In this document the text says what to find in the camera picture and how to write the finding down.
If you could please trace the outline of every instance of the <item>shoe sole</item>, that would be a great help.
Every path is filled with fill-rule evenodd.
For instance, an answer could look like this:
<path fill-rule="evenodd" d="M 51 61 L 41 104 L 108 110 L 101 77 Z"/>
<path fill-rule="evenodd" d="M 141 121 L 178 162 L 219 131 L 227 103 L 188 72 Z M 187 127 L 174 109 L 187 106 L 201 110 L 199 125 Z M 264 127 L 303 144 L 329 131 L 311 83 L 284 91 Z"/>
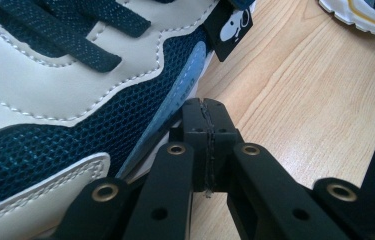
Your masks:
<path fill-rule="evenodd" d="M 363 0 L 319 0 L 319 4 L 347 25 L 375 34 L 375 10 Z"/>

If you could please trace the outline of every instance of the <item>wood surface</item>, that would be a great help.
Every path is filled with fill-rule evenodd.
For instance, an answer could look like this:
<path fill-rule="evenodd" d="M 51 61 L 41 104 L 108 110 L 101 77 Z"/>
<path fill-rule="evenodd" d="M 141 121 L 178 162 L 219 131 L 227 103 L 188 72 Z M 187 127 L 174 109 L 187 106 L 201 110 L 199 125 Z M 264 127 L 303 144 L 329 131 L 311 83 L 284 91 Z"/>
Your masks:
<path fill-rule="evenodd" d="M 375 149 L 375 36 L 316 0 L 260 0 L 254 26 L 198 97 L 227 107 L 247 142 L 267 148 L 296 181 L 360 186 Z M 194 196 L 191 239 L 239 239 L 226 196 Z"/>

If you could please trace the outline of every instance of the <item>white and blue sneaker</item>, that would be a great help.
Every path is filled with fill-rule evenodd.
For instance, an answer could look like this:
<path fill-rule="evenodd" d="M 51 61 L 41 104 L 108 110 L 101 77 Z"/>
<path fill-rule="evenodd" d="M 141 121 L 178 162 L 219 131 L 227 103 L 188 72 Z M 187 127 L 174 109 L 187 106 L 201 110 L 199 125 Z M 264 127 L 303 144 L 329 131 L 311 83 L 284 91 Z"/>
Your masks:
<path fill-rule="evenodd" d="M 0 0 L 0 239 L 53 228 L 86 184 L 132 172 L 194 92 L 221 2 L 238 22 L 220 42 L 237 43 L 248 0 Z"/>
<path fill-rule="evenodd" d="M 319 3 L 342 22 L 375 34 L 375 0 L 319 0 Z"/>

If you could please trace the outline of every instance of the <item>white logo on tag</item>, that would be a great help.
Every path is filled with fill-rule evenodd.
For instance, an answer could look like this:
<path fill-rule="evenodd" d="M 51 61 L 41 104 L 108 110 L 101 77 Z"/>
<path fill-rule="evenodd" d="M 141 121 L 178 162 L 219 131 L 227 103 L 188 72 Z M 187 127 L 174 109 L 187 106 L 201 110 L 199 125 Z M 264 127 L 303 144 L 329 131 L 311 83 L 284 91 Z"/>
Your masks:
<path fill-rule="evenodd" d="M 246 27 L 249 24 L 249 21 L 249 11 L 235 10 L 227 23 L 224 24 L 224 27 L 222 27 L 221 33 L 219 34 L 221 40 L 225 42 L 235 37 L 235 42 L 237 42 L 239 40 L 238 37 L 240 30 Z"/>

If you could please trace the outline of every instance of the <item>sneaker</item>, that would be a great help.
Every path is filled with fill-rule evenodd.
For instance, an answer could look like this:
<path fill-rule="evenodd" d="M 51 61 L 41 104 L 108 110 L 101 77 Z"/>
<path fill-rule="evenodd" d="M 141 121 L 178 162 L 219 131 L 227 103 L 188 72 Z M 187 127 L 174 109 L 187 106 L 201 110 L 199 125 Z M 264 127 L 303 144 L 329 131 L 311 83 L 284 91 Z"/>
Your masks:
<path fill-rule="evenodd" d="M 0 239 L 56 226 L 86 184 L 132 172 L 194 92 L 217 6 L 0 0 Z"/>
<path fill-rule="evenodd" d="M 375 0 L 319 0 L 319 3 L 340 21 L 375 34 Z"/>

